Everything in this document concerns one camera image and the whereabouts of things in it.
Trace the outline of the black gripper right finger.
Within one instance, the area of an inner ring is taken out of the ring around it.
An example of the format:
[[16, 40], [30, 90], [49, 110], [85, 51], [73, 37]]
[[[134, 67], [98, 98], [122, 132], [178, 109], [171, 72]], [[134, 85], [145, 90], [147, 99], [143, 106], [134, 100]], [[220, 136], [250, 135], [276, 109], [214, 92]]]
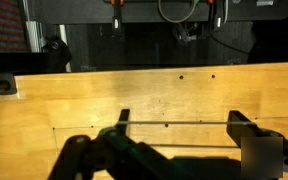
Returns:
[[256, 123], [237, 110], [229, 112], [226, 132], [238, 147], [242, 137], [261, 137], [264, 134]]

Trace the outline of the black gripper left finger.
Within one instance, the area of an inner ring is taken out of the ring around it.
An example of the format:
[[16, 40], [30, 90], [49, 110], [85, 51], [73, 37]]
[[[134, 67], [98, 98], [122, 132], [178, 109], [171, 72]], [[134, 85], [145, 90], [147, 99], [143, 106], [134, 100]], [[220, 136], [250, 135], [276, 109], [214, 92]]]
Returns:
[[129, 109], [122, 109], [119, 119], [117, 121], [116, 124], [116, 128], [119, 130], [119, 133], [121, 135], [125, 135], [126, 134], [126, 129], [127, 129], [127, 122], [129, 119], [129, 114], [130, 114], [130, 110]]

